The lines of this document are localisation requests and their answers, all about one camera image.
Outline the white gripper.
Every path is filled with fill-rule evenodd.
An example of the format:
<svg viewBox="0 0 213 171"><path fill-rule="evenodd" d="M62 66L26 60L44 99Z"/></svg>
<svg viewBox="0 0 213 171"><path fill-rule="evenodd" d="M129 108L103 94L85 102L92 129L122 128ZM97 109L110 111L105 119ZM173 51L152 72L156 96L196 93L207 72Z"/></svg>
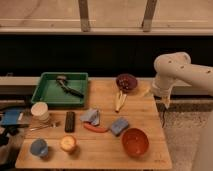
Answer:
<svg viewBox="0 0 213 171"><path fill-rule="evenodd" d="M151 84L151 92L158 97L162 97L162 102L166 109L170 107L170 94L174 80L170 77L156 76Z"/></svg>

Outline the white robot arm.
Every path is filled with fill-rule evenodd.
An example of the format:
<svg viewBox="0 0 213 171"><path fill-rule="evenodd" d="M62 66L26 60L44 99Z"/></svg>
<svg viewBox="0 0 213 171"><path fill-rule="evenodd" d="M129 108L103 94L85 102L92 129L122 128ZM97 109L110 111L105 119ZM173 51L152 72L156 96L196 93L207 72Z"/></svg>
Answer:
<svg viewBox="0 0 213 171"><path fill-rule="evenodd" d="M154 68L156 76L151 92L161 97L166 107L177 80L205 90L213 97L213 67L192 64L186 52L160 55L154 61ZM213 111L201 133L191 171L213 171Z"/></svg>

